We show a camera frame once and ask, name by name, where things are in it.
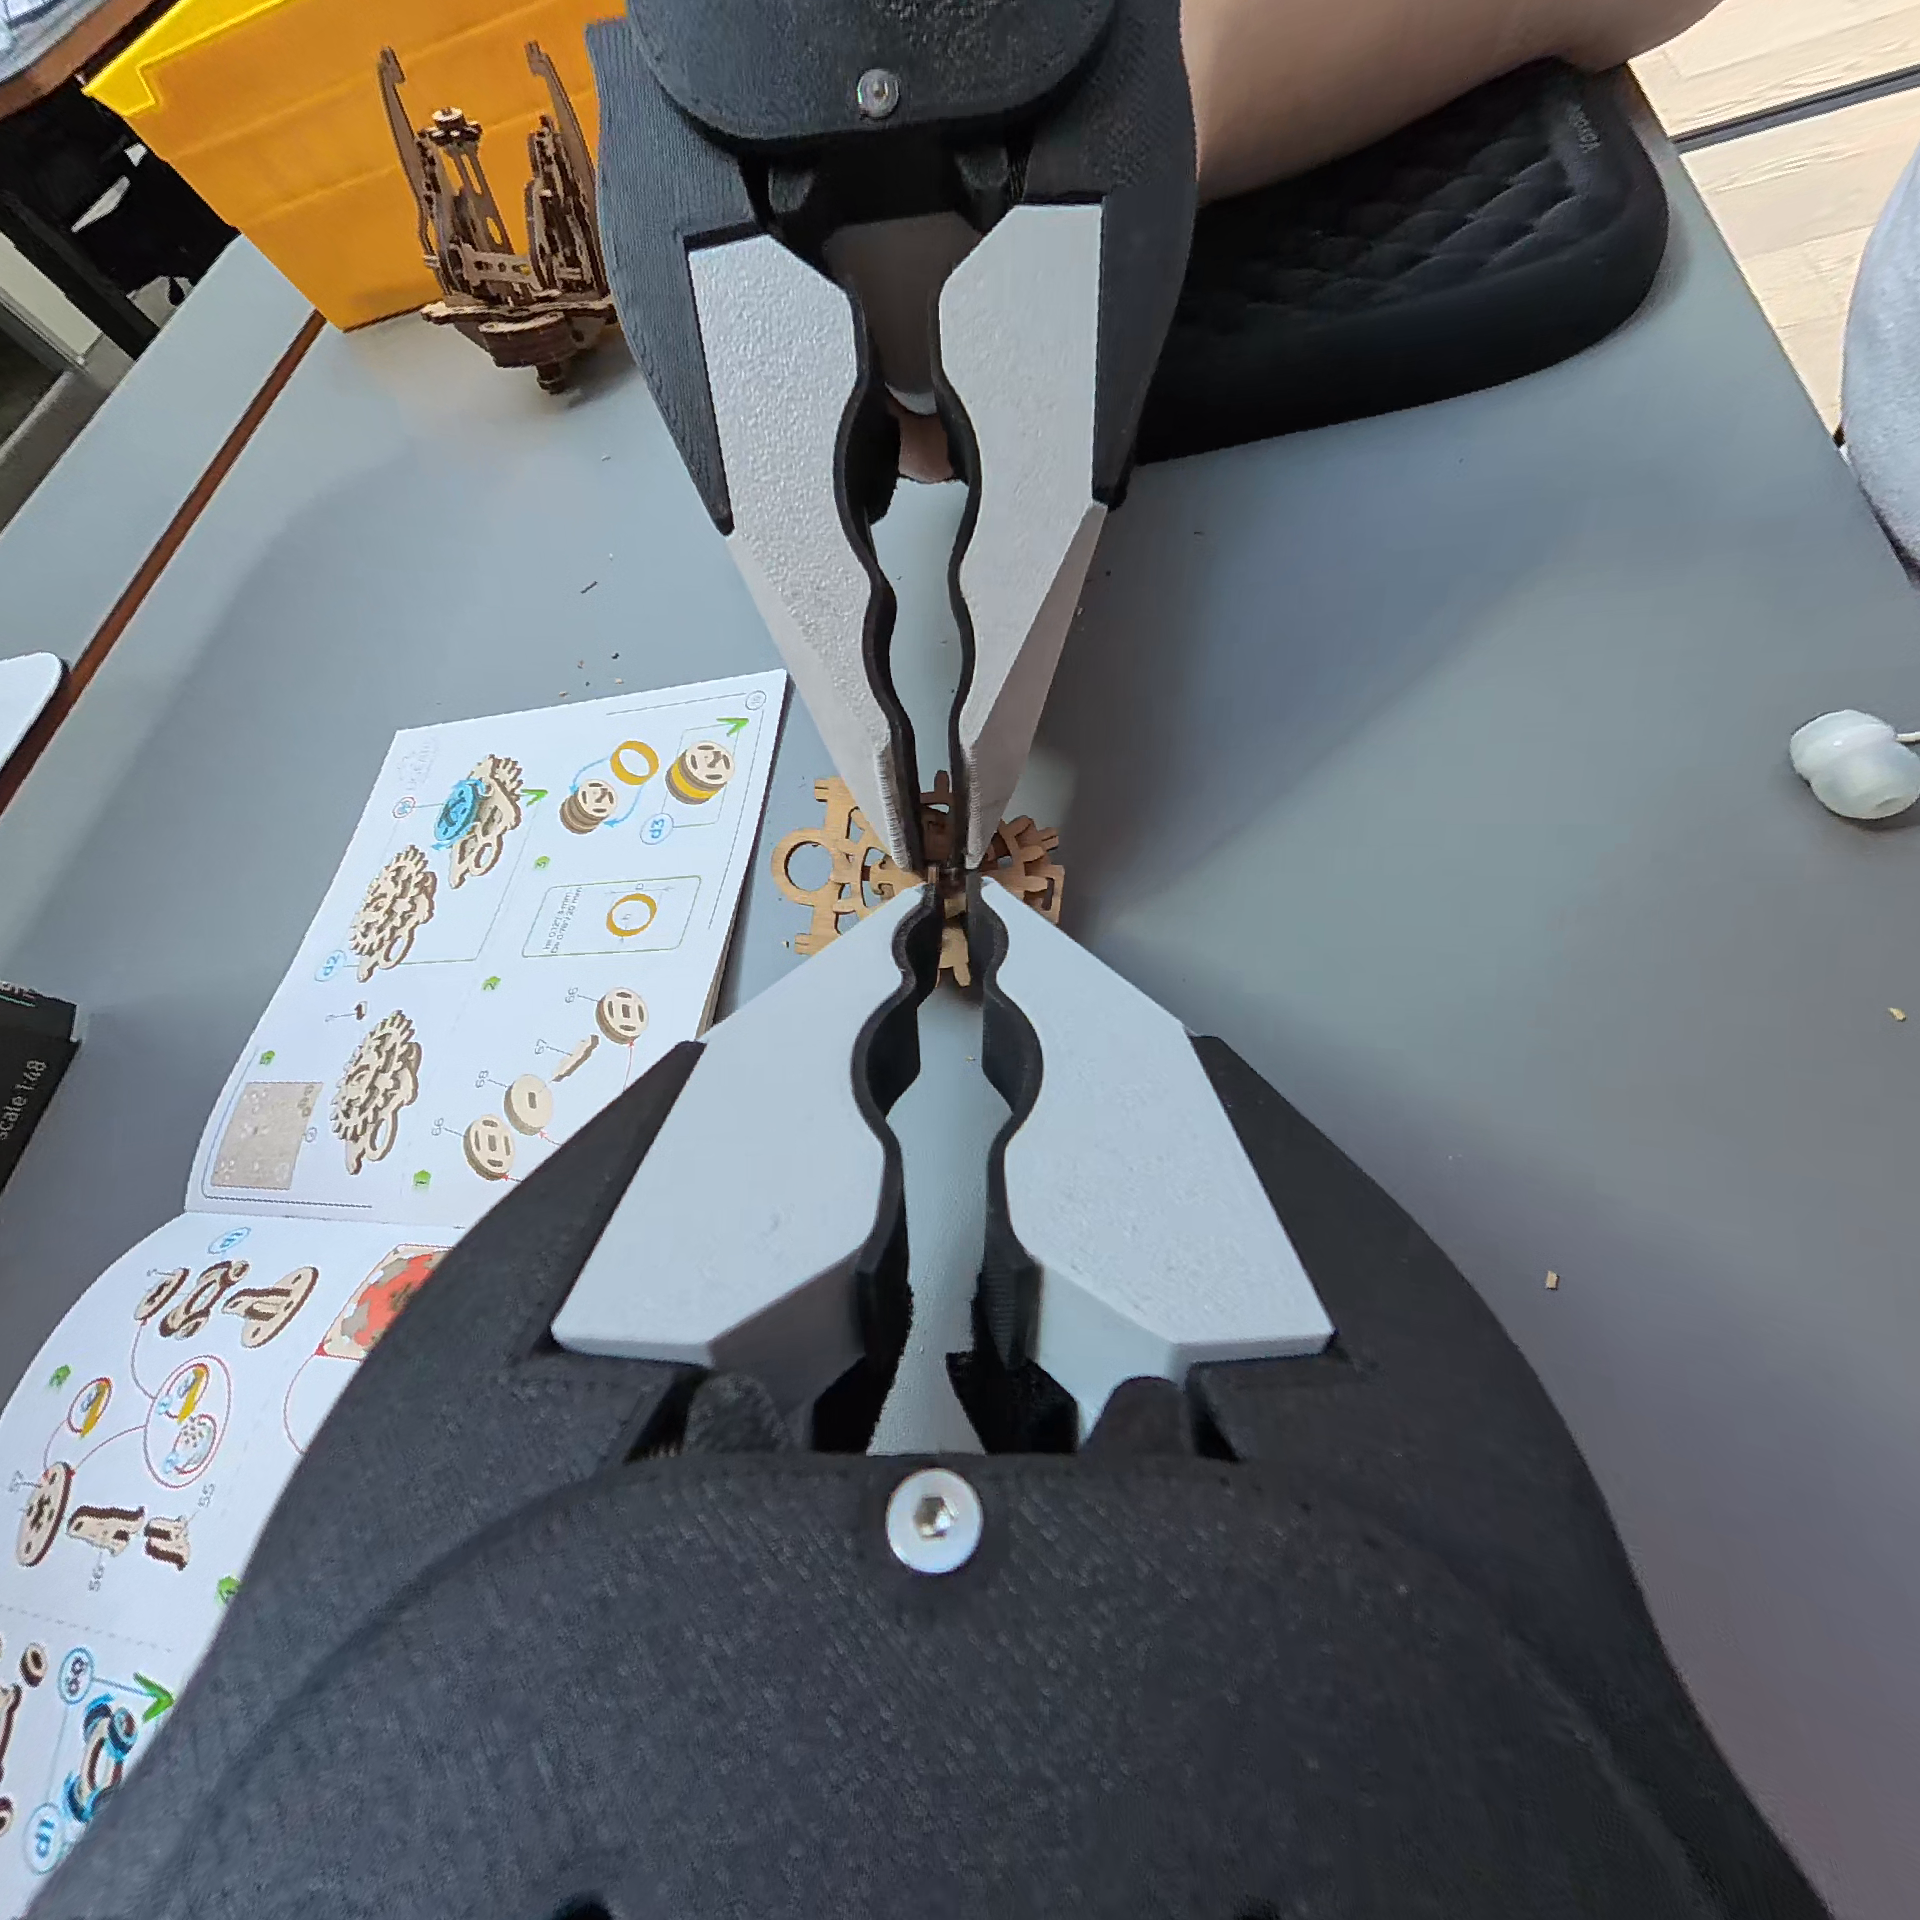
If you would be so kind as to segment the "grey fabric seat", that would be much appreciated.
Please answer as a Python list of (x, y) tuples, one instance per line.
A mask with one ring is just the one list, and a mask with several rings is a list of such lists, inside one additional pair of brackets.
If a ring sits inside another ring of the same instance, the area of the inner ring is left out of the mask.
[(1844, 455), (1918, 576), (1918, 157), (1874, 225), (1844, 325)]

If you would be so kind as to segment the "assembled wooden ship model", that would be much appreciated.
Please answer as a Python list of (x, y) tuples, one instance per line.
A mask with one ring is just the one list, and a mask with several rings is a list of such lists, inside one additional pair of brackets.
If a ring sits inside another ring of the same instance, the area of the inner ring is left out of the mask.
[(560, 393), (617, 311), (582, 119), (557, 61), (532, 38), (524, 50), (552, 99), (525, 142), (525, 249), (513, 241), (482, 166), (482, 127), (461, 109), (438, 109), (426, 127), (411, 127), (400, 92), (406, 73), (389, 45), (379, 83), (418, 204), (422, 256), (442, 292), (421, 315), (455, 326), (497, 367), (538, 370), (542, 391)]

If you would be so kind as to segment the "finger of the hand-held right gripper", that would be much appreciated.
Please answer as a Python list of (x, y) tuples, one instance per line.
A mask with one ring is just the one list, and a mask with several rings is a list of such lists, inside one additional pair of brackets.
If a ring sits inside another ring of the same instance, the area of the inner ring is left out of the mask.
[(886, 661), (894, 595), (848, 491), (871, 393), (864, 323), (772, 234), (694, 249), (690, 273), (733, 563), (870, 824), (894, 865), (920, 869), (914, 733)]
[(1092, 492), (1101, 204), (1020, 204), (948, 276), (939, 353), (974, 434), (955, 564), (974, 668), (955, 714), (967, 865), (1012, 797), (1107, 507)]

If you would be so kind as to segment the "person's right forearm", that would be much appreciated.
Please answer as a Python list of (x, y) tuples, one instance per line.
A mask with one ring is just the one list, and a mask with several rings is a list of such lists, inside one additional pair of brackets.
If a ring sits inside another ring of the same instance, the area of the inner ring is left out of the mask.
[(1186, 1), (1204, 202), (1288, 180), (1533, 60), (1604, 72), (1711, 1)]

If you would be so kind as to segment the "wooden gear model part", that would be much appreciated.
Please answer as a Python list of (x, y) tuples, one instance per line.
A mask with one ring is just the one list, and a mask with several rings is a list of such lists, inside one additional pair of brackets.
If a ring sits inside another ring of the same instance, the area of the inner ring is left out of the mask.
[(920, 881), (939, 884), (944, 901), (939, 978), (958, 988), (974, 983), (967, 934), (967, 878), (971, 873), (997, 875), (1051, 925), (1064, 916), (1066, 869), (1057, 854), (1059, 830), (1041, 827), (1028, 816), (1004, 821), (982, 865), (965, 866), (965, 832), (955, 819), (958, 802), (948, 771), (939, 771), (933, 787), (923, 793), (924, 866), (920, 870), (892, 859), (847, 782), (820, 778), (814, 797), (824, 804), (820, 822), (786, 833), (772, 852), (772, 873), (782, 893), (809, 913), (809, 926), (793, 941), (793, 949), (803, 956), (830, 948), (848, 926), (901, 891), (912, 891)]

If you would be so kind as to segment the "illustrated instruction booklet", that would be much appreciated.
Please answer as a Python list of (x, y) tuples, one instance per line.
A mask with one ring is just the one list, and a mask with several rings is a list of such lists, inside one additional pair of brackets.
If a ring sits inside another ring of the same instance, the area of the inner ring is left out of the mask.
[(396, 733), (184, 1213), (81, 1293), (6, 1407), (6, 1916), (153, 1747), (445, 1250), (703, 1027), (786, 688)]

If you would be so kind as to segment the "black model kit box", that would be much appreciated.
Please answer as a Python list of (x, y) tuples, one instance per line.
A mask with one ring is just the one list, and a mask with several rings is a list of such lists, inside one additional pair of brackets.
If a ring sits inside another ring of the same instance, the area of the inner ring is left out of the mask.
[(2, 982), (2, 1187), (54, 1104), (81, 1035), (84, 1017), (74, 1003)]

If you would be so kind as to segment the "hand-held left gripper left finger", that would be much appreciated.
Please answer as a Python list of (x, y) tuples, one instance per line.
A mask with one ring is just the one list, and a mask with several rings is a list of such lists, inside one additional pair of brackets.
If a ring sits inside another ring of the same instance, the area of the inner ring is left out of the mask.
[(920, 1072), (920, 890), (709, 1033), (553, 1333), (758, 1377), (864, 1452), (914, 1318), (890, 1110)]

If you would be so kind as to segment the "white earbud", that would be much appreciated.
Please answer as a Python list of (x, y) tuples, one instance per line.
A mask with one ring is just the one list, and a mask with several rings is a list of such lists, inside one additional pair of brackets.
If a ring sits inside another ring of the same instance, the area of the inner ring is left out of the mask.
[(1899, 733), (1861, 709), (1806, 722), (1789, 737), (1789, 761), (1812, 797), (1840, 819), (1885, 822), (1918, 804), (1918, 733)]

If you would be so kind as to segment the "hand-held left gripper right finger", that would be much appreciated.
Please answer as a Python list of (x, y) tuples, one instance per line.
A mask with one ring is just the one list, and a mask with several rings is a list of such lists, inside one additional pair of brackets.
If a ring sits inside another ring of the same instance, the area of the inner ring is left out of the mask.
[(1321, 1356), (1332, 1322), (1187, 1027), (975, 884), (986, 1163), (975, 1429), (1067, 1452), (1133, 1381)]

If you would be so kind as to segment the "yellow plastic bin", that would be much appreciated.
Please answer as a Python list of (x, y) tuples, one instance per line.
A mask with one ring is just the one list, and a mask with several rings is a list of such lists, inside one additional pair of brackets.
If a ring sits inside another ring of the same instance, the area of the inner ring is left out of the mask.
[(406, 122), (463, 109), (516, 249), (525, 246), (528, 137), (552, 97), (525, 60), (542, 44), (598, 148), (583, 35), (622, 1), (188, 1), (109, 61), (85, 92), (324, 315), (356, 326), (438, 298), (418, 204), (379, 83), (401, 61)]

